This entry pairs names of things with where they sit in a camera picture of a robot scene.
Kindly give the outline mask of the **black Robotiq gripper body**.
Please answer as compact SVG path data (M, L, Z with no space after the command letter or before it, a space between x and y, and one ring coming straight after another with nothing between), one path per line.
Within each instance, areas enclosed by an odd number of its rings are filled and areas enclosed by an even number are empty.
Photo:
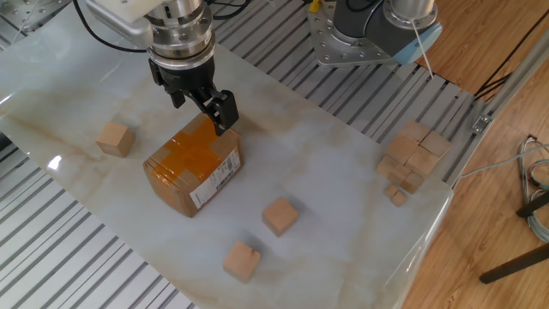
M186 59L164 58L149 53L149 67L154 82L170 95L176 90L193 90L198 88L215 88L214 56L195 56Z

